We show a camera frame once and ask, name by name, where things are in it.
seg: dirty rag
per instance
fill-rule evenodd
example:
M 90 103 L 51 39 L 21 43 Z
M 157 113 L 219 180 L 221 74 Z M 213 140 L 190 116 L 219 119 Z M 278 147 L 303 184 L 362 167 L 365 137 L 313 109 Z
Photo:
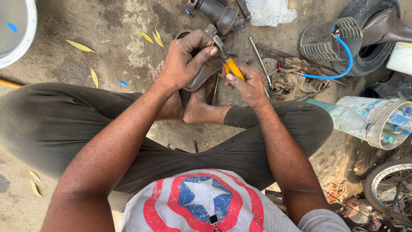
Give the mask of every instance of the dirty rag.
M 320 76 L 318 68 L 310 66 L 306 60 L 285 58 L 283 68 L 272 75 L 272 86 L 275 88 L 271 98 L 276 101 L 302 101 L 316 96 L 330 87 L 326 79 L 314 79 L 300 76 L 298 72 Z
M 278 26 L 292 22 L 297 13 L 288 9 L 288 0 L 246 0 L 254 26 Z

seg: dark green pants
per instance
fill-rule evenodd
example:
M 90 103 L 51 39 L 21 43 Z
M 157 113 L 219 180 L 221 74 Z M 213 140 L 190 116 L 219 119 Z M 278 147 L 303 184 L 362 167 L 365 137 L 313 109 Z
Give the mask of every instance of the dark green pants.
M 0 147 L 34 171 L 59 179 L 80 149 L 141 95 L 62 83 L 18 88 L 0 97 Z M 307 157 L 332 133 L 331 117 L 318 106 L 272 104 Z M 145 138 L 109 196 L 112 210 L 123 211 L 126 202 L 149 183 L 193 169 L 234 171 L 260 190 L 274 183 L 253 110 L 235 102 L 225 116 L 225 125 L 247 130 L 197 154 L 174 151 Z

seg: white basin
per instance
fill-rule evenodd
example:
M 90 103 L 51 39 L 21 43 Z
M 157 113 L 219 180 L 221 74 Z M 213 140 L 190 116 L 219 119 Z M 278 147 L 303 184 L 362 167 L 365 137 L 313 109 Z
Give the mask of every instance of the white basin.
M 36 27 L 35 0 L 0 0 L 0 69 L 27 52 Z

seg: hand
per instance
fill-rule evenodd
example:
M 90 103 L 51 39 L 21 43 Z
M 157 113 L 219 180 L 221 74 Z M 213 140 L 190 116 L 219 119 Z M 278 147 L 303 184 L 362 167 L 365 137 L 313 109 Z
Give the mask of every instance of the hand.
M 200 29 L 182 39 L 173 40 L 156 82 L 171 88 L 173 93 L 187 86 L 196 78 L 210 57 L 217 54 L 218 49 L 213 47 L 212 43 L 212 38 Z M 198 47 L 204 49 L 193 57 L 191 52 Z
M 260 71 L 241 61 L 236 60 L 235 63 L 242 72 L 246 82 L 232 73 L 223 75 L 225 72 L 222 72 L 222 78 L 226 78 L 225 85 L 229 86 L 231 90 L 233 88 L 238 89 L 242 99 L 255 111 L 272 106 L 263 86 L 265 79 L 260 75 Z

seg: white star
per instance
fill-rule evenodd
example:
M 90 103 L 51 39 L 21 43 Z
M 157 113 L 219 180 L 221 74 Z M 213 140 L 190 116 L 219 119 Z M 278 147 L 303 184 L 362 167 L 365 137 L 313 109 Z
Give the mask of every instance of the white star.
M 186 205 L 202 205 L 205 207 L 209 216 L 215 214 L 215 203 L 213 199 L 221 194 L 228 194 L 227 192 L 212 186 L 213 179 L 205 180 L 201 183 L 186 182 L 186 186 L 193 192 L 194 199 Z

